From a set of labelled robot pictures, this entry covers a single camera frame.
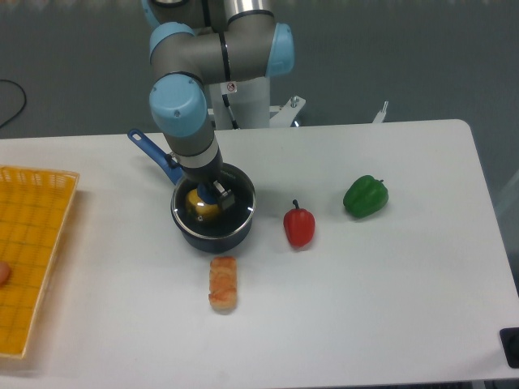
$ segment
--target red bell pepper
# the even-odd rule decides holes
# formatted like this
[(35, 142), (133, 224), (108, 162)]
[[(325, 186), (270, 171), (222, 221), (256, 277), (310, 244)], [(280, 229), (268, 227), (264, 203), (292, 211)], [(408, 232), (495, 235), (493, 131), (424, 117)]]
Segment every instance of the red bell pepper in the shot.
[(303, 247), (314, 237), (315, 219), (309, 211), (299, 207), (298, 200), (294, 200), (292, 204), (295, 209), (288, 211), (283, 219), (286, 237), (290, 245)]

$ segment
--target blue joint cap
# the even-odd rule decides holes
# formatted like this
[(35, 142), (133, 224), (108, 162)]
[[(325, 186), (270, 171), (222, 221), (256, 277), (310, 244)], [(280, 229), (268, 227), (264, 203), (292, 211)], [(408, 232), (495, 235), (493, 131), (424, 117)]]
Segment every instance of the blue joint cap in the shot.
[(176, 23), (169, 22), (161, 24), (159, 27), (155, 28), (152, 32), (152, 36), (149, 38), (149, 57), (151, 59), (153, 50), (157, 47), (159, 43), (161, 43), (168, 36), (179, 34), (179, 33), (187, 33), (192, 36), (195, 35), (195, 32), (191, 29), (191, 27)]
[(159, 79), (149, 94), (152, 116), (168, 135), (193, 135), (204, 124), (208, 104), (199, 85), (187, 75), (167, 75)]
[(285, 75), (294, 68), (294, 39), (288, 24), (276, 24), (270, 57), (268, 58), (267, 77)]
[(146, 20), (148, 21), (148, 24), (153, 29), (159, 27), (161, 24), (159, 23), (159, 21), (157, 20), (157, 18), (153, 14), (152, 9), (149, 7), (148, 0), (141, 0), (140, 3), (143, 6), (144, 16), (146, 16)]

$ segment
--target black pot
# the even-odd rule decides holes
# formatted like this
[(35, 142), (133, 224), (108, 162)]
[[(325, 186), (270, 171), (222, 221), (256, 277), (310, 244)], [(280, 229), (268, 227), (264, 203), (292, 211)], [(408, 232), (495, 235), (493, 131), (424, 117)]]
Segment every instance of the black pot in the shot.
[(208, 253), (220, 254), (237, 246), (249, 233), (256, 208), (255, 189), (250, 178), (240, 169), (223, 164), (221, 184), (231, 189), (236, 204), (212, 222), (200, 223), (186, 209), (187, 193), (197, 187), (172, 165), (169, 155), (139, 130), (131, 130), (128, 138), (150, 156), (175, 184), (171, 199), (171, 216), (182, 235), (193, 247)]

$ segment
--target yellow plastic tray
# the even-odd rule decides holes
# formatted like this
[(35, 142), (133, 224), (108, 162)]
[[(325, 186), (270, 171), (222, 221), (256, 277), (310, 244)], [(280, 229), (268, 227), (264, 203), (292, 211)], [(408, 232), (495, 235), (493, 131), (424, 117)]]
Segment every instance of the yellow plastic tray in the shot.
[(78, 173), (0, 165), (0, 357), (22, 358)]

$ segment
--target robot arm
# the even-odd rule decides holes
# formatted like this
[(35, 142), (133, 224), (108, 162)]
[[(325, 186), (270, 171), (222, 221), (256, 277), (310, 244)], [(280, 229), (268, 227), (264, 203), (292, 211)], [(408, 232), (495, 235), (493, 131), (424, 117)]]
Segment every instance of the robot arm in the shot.
[(191, 21), (193, 28), (207, 25), (208, 13), (214, 14), (210, 10), (222, 3), (226, 31), (197, 36), (186, 24), (166, 22), (150, 39), (152, 115), (184, 173), (195, 182), (213, 183), (222, 166), (204, 85), (282, 75), (294, 65), (290, 28), (275, 23), (266, 0), (143, 0), (148, 19), (176, 17)]

